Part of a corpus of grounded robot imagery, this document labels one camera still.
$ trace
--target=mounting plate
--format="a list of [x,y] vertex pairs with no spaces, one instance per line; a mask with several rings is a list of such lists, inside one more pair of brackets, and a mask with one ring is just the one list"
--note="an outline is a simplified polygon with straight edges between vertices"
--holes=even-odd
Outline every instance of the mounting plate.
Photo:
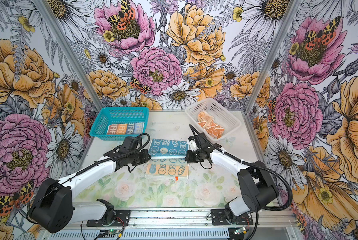
[[[124,222],[124,226],[128,226],[128,220],[130,217],[130,210],[114,210],[115,217],[120,218]],[[110,225],[100,224],[97,220],[88,220],[88,227],[122,227],[123,224],[116,218]]]
[[239,222],[236,224],[230,224],[224,214],[224,209],[211,209],[211,217],[212,217],[212,225],[220,226],[220,225],[248,225],[247,220],[250,225],[253,225],[252,217],[250,218],[248,214],[243,214],[239,218]]

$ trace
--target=yellow flower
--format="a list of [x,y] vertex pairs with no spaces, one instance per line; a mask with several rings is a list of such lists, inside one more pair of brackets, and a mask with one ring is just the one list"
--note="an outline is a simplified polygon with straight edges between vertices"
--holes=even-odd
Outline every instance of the yellow flower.
[[107,41],[107,42],[113,42],[113,41],[115,40],[114,34],[113,34],[112,31],[106,30],[106,31],[103,33],[103,37],[105,38],[105,41]]
[[344,117],[339,130],[328,134],[326,141],[339,157],[347,180],[358,184],[358,77],[341,85],[341,104],[333,102],[333,106]]
[[84,53],[89,59],[91,59],[91,54],[90,54],[90,52],[88,51],[87,48],[84,50]]
[[172,45],[182,45],[185,48],[187,63],[210,66],[216,58],[222,56],[226,33],[221,27],[206,37],[200,36],[212,22],[214,22],[213,17],[205,15],[204,11],[196,5],[191,7],[187,4],[184,16],[177,11],[171,15],[167,34],[175,40]]
[[[239,99],[249,96],[252,93],[252,89],[258,80],[259,72],[254,72],[253,74],[245,74],[241,75],[236,80],[238,84],[234,84],[230,87],[231,90],[231,97],[239,97]],[[256,98],[256,102],[258,105],[263,108],[266,104],[266,101],[269,98],[269,83],[270,78],[269,76],[266,77],[263,86],[260,88],[260,92],[258,97]]]
[[60,126],[64,131],[68,122],[75,124],[75,130],[83,136],[85,128],[85,120],[83,114],[83,105],[76,98],[67,84],[63,85],[63,89],[58,87],[57,97],[47,98],[44,107],[41,110],[43,123],[51,126]]
[[135,98],[136,103],[132,102],[133,107],[146,107],[150,110],[162,109],[160,103],[158,103],[153,98],[147,98],[144,95],[141,95],[140,98]]
[[[309,146],[305,150],[306,164],[301,173],[307,184],[304,189],[297,187],[297,190],[292,190],[296,206],[316,221],[323,216],[322,225],[325,228],[331,228],[342,218],[348,218],[349,224],[344,233],[350,233],[356,228],[358,202],[349,196],[353,193],[348,184],[340,181],[343,171],[339,168],[339,162],[322,146]],[[355,189],[354,194],[358,196],[358,190]]]
[[267,127],[267,119],[259,116],[253,119],[253,128],[258,137],[261,149],[264,151],[267,148],[269,131]]
[[289,53],[291,55],[295,55],[298,48],[299,48],[299,44],[298,42],[295,42],[294,44],[292,44],[291,48],[289,49]]
[[23,28],[26,31],[32,31],[35,32],[35,28],[29,24],[29,19],[25,18],[23,16],[18,17],[19,22],[22,24]]
[[236,20],[236,22],[240,22],[242,20],[241,18],[241,14],[244,12],[243,8],[242,7],[235,7],[233,9],[233,15],[232,15],[232,18],[234,20]]
[[188,67],[183,73],[188,81],[195,82],[192,88],[200,89],[200,95],[198,101],[205,98],[212,98],[217,95],[217,92],[221,92],[223,88],[223,82],[226,82],[224,75],[224,68],[215,67],[206,69],[205,66],[196,65],[194,67]]
[[[127,82],[116,76],[113,72],[104,70],[92,71],[89,72],[88,78],[100,99],[103,96],[107,96],[115,100],[130,93]],[[83,91],[83,94],[86,98],[90,98],[86,89]]]
[[0,104],[12,94],[26,99],[30,108],[36,108],[44,98],[55,93],[54,73],[35,49],[24,46],[24,65],[15,76],[13,48],[16,47],[10,40],[0,40]]

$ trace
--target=purple flower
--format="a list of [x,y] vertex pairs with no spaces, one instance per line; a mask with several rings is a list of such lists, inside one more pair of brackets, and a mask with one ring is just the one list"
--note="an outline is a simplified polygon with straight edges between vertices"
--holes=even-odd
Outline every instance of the purple flower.
[[316,90],[306,83],[287,83],[276,98],[274,136],[282,136],[295,149],[307,147],[320,131],[323,114]]
[[151,0],[151,12],[155,15],[158,12],[166,11],[169,15],[178,10],[178,0]]
[[47,144],[51,134],[46,126],[24,114],[0,120],[0,196],[13,196],[33,180],[34,187],[46,179]]
[[205,7],[205,2],[204,0],[188,0],[188,3],[189,4],[194,4],[196,5],[198,8],[202,8],[202,7]]
[[345,54],[340,54],[343,49],[346,31],[343,29],[343,19],[335,31],[335,38],[327,45],[316,44],[311,50],[306,49],[307,41],[305,34],[308,31],[319,32],[324,29],[328,22],[323,23],[323,19],[319,22],[316,19],[307,17],[293,36],[289,49],[288,59],[285,59],[285,68],[287,73],[295,76],[300,81],[308,81],[312,85],[321,83],[334,70],[336,70]]
[[142,85],[152,88],[150,93],[153,95],[160,96],[162,90],[181,81],[179,60],[161,48],[146,48],[130,63],[134,69],[134,77]]
[[108,17],[119,15],[120,5],[110,5],[109,8],[95,8],[94,17],[98,34],[103,35],[105,44],[110,45],[110,54],[122,56],[132,51],[140,51],[146,46],[151,46],[155,40],[155,22],[153,17],[144,13],[140,4],[138,6],[130,0],[131,7],[135,10],[135,19],[126,24],[126,29],[119,30],[113,27],[107,20]]

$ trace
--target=table surface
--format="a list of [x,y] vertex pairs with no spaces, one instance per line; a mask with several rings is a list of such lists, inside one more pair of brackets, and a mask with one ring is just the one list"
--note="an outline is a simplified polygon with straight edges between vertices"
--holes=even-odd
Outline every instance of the table surface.
[[[241,112],[231,112],[241,126],[218,143],[228,152],[244,160],[255,162],[257,157],[249,138]],[[146,133],[151,138],[186,141],[192,132],[189,117],[183,111],[150,111]],[[81,165],[84,168],[123,141],[103,141],[95,138]],[[190,164],[187,179],[146,175],[147,163],[137,166],[131,173],[126,167],[90,185],[75,202],[105,199],[116,208],[123,207],[222,207],[240,194],[236,176],[216,166],[204,169]]]

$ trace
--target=blue plastic basket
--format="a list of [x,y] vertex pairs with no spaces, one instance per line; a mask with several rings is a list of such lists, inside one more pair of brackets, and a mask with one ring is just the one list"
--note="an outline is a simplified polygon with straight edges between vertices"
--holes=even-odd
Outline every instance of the blue plastic basket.
[[127,136],[136,137],[138,134],[107,135],[110,124],[144,122],[143,132],[146,130],[148,121],[148,108],[102,108],[90,130],[91,137],[99,137],[105,141],[124,140]]

